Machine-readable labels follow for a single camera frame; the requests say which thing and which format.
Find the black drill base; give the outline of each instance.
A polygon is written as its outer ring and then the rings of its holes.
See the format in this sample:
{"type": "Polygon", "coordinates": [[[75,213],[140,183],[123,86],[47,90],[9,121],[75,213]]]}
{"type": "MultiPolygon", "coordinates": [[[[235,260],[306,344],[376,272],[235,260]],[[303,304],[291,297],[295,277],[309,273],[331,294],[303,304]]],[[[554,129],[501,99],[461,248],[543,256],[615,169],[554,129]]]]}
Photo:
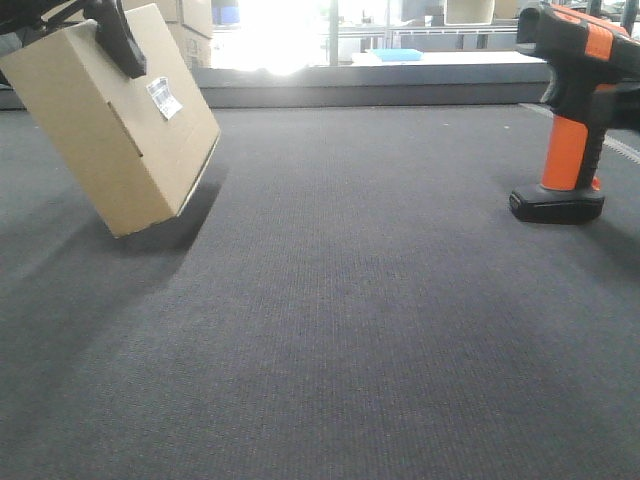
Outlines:
{"type": "Polygon", "coordinates": [[[511,211],[523,222],[578,225],[598,218],[603,205],[604,195],[592,188],[561,191],[525,185],[509,196],[511,211]]]}

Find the dark gray carpet floor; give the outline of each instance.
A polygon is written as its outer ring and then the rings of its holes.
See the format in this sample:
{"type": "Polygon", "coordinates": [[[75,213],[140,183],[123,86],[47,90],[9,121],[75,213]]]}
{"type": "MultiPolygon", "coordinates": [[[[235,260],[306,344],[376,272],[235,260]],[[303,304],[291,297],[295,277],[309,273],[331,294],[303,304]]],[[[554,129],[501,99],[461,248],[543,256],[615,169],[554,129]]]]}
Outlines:
{"type": "Polygon", "coordinates": [[[114,240],[0,112],[0,479],[640,478],[640,166],[522,224],[526,108],[216,116],[184,216],[114,240]]]}

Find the blue object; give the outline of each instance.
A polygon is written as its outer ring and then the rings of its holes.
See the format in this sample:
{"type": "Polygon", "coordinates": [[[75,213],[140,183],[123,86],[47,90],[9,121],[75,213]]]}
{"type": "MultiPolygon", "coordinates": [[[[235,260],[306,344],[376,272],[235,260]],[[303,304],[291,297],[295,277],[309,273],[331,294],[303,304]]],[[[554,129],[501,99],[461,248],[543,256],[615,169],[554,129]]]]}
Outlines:
{"type": "Polygon", "coordinates": [[[372,48],[368,51],[383,62],[415,62],[422,60],[422,52],[413,48],[372,48]]]}
{"type": "Polygon", "coordinates": [[[239,7],[213,7],[213,23],[216,25],[232,25],[240,23],[239,7]]]}

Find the brown cardboard box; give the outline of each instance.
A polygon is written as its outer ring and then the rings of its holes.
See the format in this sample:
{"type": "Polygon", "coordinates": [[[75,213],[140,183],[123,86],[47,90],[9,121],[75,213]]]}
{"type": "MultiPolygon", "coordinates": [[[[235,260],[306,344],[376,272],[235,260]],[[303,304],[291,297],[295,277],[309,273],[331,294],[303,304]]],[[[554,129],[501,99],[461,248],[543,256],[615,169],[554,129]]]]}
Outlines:
{"type": "Polygon", "coordinates": [[[489,25],[493,21],[495,0],[446,0],[445,25],[489,25]]]}
{"type": "MultiPolygon", "coordinates": [[[[162,18],[167,22],[178,22],[180,20],[179,11],[183,2],[192,2],[198,0],[122,0],[122,8],[124,10],[133,10],[134,8],[143,7],[150,3],[155,3],[160,10],[162,18]]],[[[51,18],[54,14],[67,7],[68,4],[60,5],[46,13],[45,19],[51,18]]],[[[82,10],[68,18],[69,22],[83,22],[85,18],[82,16],[82,10]]]]}
{"type": "Polygon", "coordinates": [[[220,133],[158,8],[127,19],[147,57],[135,80],[96,44],[93,21],[0,59],[114,236],[179,215],[220,133]]]}
{"type": "Polygon", "coordinates": [[[516,18],[518,12],[517,0],[496,0],[496,18],[516,18]]]}
{"type": "MultiPolygon", "coordinates": [[[[211,37],[213,13],[211,0],[122,0],[125,10],[155,3],[160,14],[180,48],[182,58],[189,68],[211,66],[211,37]]],[[[47,13],[46,18],[66,6],[57,7],[47,13]]],[[[82,11],[68,19],[69,23],[84,21],[82,11]]]]}
{"type": "Polygon", "coordinates": [[[211,66],[211,39],[177,23],[167,24],[187,67],[211,66]]]}

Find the stacked boxes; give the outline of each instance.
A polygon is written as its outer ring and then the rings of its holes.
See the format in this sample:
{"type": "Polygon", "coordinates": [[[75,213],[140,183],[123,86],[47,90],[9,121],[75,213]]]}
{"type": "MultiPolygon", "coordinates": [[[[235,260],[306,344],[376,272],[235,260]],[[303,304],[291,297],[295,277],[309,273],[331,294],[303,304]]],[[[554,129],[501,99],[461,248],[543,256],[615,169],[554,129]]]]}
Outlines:
{"type": "MultiPolygon", "coordinates": [[[[182,58],[189,68],[211,66],[211,37],[213,12],[211,0],[122,0],[124,10],[155,3],[173,35],[182,58]]],[[[62,10],[58,7],[47,17],[62,10]]],[[[82,12],[69,18],[69,22],[82,22],[82,12]]]]}

